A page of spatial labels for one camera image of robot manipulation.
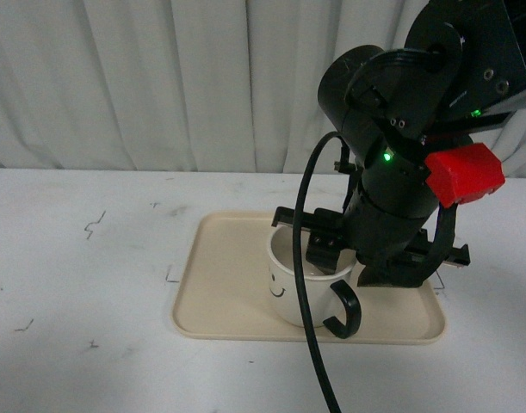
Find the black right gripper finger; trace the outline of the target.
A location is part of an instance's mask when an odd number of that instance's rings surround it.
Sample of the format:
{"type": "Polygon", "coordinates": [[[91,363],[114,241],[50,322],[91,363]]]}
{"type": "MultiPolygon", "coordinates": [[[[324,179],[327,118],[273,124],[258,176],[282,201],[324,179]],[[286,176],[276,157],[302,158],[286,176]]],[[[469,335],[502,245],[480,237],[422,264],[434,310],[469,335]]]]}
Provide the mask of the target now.
{"type": "Polygon", "coordinates": [[[427,268],[422,264],[408,265],[391,260],[369,260],[359,256],[363,265],[357,281],[359,287],[420,287],[427,278],[427,268]]]}

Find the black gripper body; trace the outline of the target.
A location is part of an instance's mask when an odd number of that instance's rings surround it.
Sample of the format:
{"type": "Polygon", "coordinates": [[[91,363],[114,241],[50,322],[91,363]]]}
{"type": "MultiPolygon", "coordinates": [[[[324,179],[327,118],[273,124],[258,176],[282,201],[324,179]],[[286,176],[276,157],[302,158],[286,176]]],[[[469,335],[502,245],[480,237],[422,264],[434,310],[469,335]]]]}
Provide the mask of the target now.
{"type": "Polygon", "coordinates": [[[433,240],[427,238],[423,228],[430,217],[428,214],[416,218],[393,215],[377,207],[364,194],[357,194],[344,213],[324,208],[303,213],[300,228],[309,235],[316,232],[342,240],[343,250],[355,251],[358,261],[361,256],[408,265],[422,263],[431,270],[444,262],[467,266],[470,263],[468,246],[454,246],[456,205],[446,208],[433,202],[431,208],[438,210],[433,240]]]}

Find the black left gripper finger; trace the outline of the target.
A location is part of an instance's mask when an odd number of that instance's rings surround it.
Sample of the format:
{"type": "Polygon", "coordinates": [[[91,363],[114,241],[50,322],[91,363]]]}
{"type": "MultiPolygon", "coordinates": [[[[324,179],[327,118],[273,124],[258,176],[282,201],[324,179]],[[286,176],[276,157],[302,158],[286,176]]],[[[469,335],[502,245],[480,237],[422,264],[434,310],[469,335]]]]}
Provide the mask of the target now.
{"type": "Polygon", "coordinates": [[[335,273],[343,249],[342,240],[311,232],[306,247],[306,260],[323,273],[335,273]]]}

